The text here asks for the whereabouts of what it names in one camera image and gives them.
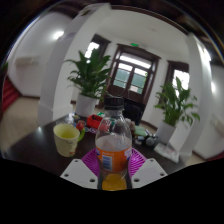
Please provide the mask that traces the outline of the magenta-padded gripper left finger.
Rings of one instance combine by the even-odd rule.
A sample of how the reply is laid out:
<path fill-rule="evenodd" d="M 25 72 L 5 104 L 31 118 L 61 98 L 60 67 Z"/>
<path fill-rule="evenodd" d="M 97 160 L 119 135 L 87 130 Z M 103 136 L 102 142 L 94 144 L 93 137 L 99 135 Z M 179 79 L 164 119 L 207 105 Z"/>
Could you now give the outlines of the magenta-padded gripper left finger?
<path fill-rule="evenodd" d="M 97 189 L 99 174 L 96 150 L 92 149 L 81 159 L 73 159 L 61 174 L 61 178 L 84 188 Z"/>

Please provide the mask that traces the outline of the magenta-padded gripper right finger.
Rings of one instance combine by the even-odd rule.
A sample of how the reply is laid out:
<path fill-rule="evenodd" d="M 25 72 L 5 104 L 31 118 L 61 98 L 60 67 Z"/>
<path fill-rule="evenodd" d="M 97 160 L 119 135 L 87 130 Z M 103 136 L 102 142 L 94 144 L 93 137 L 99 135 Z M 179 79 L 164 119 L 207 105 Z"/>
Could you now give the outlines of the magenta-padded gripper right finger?
<path fill-rule="evenodd" d="M 136 149 L 132 149 L 128 161 L 128 174 L 133 189 L 141 188 L 167 175 L 154 158 L 147 159 Z"/>

